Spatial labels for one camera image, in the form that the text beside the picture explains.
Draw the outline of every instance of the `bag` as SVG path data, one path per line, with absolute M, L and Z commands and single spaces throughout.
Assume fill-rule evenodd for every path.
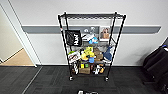
M 81 46 L 82 38 L 80 30 L 65 30 L 66 43 L 69 46 Z
M 101 32 L 101 38 L 102 39 L 109 39 L 108 28 L 103 29 L 103 31 Z

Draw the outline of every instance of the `toy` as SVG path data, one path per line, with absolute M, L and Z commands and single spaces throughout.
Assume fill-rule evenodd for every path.
M 108 47 L 107 48 L 107 51 L 106 52 L 103 52 L 103 57 L 105 57 L 106 59 L 108 59 L 108 60 L 112 60 L 112 55 L 111 55 L 111 53 L 110 53 L 110 49 L 111 49 L 112 47 Z
M 72 53 L 74 53 L 74 52 L 75 52 L 75 51 L 70 51 L 70 52 L 68 53 L 68 55 L 69 55 L 69 54 L 72 54 Z
M 96 70 L 95 70 L 95 74 L 99 74 L 99 71 L 100 71 L 100 66 L 97 65 L 97 68 L 96 68 Z
M 100 73 L 103 73 L 103 72 L 104 72 L 104 68 L 101 68 L 101 69 L 100 69 Z
M 89 58 L 89 62 L 90 62 L 90 63 L 93 63 L 93 62 L 94 62 L 94 57 L 90 57 L 90 58 Z
M 97 38 L 96 37 L 93 37 L 91 40 L 89 40 L 89 44 L 97 44 Z
M 85 53 L 83 53 L 83 54 L 81 55 L 81 59 L 82 59 L 82 60 L 88 60 L 88 58 L 86 57 L 86 54 L 85 54 Z
M 78 51 L 73 52 L 72 54 L 68 55 L 69 63 L 75 62 L 81 58 L 80 53 Z

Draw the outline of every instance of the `metal shelf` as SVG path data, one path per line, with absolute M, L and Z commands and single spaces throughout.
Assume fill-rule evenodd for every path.
M 72 64 L 69 62 L 69 59 L 68 59 L 67 44 L 65 42 L 64 30 L 63 30 L 63 26 L 62 26 L 62 23 L 61 23 L 61 19 L 62 18 L 65 19 L 67 30 L 69 30 L 68 19 L 113 19 L 112 20 L 112 25 L 110 26 L 110 28 L 111 28 L 110 38 L 109 38 L 108 44 L 105 44 L 105 46 L 109 45 L 109 46 L 114 46 L 115 47 L 114 50 L 113 50 L 113 53 L 112 53 L 111 62 L 110 63 L 109 62 L 106 63 L 106 64 L 110 64 L 109 68 L 105 69 L 107 75 L 104 76 L 105 77 L 105 81 L 108 81 L 109 72 L 110 72 L 110 69 L 111 69 L 111 66 L 112 66 L 112 63 L 113 63 L 113 59 L 114 59 L 116 50 L 117 50 L 117 46 L 118 46 L 118 43 L 119 43 L 119 39 L 120 39 L 121 31 L 123 29 L 123 25 L 124 25 L 124 21 L 125 21 L 126 15 L 120 15 L 120 14 L 117 14 L 117 12 L 115 12 L 114 14 L 66 14 L 66 12 L 64 12 L 63 15 L 58 15 L 58 20 L 59 20 L 59 24 L 60 24 L 60 30 L 61 30 L 62 39 L 63 39 L 63 42 L 64 42 L 64 49 L 65 49 L 65 52 L 66 52 L 66 58 L 67 58 L 68 65 L 69 65 L 70 80 L 73 80 L 72 73 L 71 73 Z M 119 33 L 118 33 L 118 36 L 116 38 L 117 39 L 116 41 L 114 41 L 114 39 L 112 38 L 112 33 L 114 31 L 115 19 L 122 19 L 121 26 L 119 28 Z
M 114 14 L 66 14 L 60 16 L 61 18 L 67 17 L 68 19 L 122 19 L 124 16 L 114 13 Z

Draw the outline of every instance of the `cardboard box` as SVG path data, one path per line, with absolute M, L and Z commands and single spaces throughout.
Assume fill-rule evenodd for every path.
M 101 51 L 98 48 L 93 48 L 93 53 L 95 55 L 99 55 L 99 54 L 101 54 Z
M 90 67 L 88 67 L 88 68 L 79 68 L 79 73 L 90 74 Z
M 95 61 L 100 61 L 100 59 L 96 59 L 96 58 L 95 58 Z
M 96 55 L 97 59 L 103 59 L 103 54 Z

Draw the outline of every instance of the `white wall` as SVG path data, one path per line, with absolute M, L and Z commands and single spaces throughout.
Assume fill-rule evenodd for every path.
M 168 1 L 167 0 L 9 0 L 18 15 L 22 25 L 58 25 L 57 15 L 64 11 L 67 13 L 112 13 L 119 12 L 126 14 L 125 25 L 161 25 L 157 34 L 124 34 L 121 36 L 119 47 L 117 49 L 114 65 L 134 66 L 142 65 L 144 56 L 156 49 L 165 38 L 167 33 Z M 28 35 L 32 43 L 38 41 L 35 38 L 41 38 L 42 35 Z M 60 40 L 50 38 L 45 40 L 51 43 L 60 44 Z M 35 47 L 36 50 L 43 49 L 49 51 L 51 45 Z M 64 53 L 63 48 L 52 46 L 53 53 Z M 65 61 L 65 55 L 47 55 Z
M 2 7 L 0 7 L 0 45 L 0 58 L 2 62 L 23 48 Z
M 66 65 L 60 34 L 28 34 L 43 65 Z

